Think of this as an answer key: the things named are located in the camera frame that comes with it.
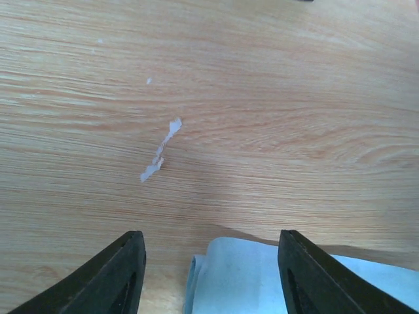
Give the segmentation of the light blue cleaning cloth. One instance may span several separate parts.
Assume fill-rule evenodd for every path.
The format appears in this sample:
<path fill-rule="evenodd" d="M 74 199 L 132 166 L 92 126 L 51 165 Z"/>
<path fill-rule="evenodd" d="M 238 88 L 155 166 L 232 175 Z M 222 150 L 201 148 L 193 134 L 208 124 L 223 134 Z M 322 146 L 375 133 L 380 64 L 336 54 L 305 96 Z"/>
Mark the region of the light blue cleaning cloth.
<path fill-rule="evenodd" d="M 418 309 L 418 272 L 336 255 L 349 270 L 413 309 Z M 184 313 L 287 313 L 278 269 L 278 248 L 233 237 L 211 241 L 193 256 Z"/>

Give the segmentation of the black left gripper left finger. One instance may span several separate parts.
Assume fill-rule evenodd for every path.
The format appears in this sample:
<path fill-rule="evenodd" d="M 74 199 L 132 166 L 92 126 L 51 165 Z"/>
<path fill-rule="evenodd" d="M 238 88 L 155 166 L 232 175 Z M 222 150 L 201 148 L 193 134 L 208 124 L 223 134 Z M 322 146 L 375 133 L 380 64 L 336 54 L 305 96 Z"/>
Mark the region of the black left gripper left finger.
<path fill-rule="evenodd" d="M 137 313 L 147 255 L 129 231 L 55 285 L 11 313 Z"/>

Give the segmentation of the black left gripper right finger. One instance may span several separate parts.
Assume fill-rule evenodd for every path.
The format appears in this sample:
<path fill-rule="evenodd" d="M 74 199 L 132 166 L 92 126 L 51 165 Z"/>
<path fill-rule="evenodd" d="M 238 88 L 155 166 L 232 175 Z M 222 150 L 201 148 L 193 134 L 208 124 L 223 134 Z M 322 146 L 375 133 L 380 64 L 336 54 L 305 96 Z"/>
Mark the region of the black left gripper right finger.
<path fill-rule="evenodd" d="M 417 313 L 296 230 L 282 230 L 278 267 L 288 313 Z"/>

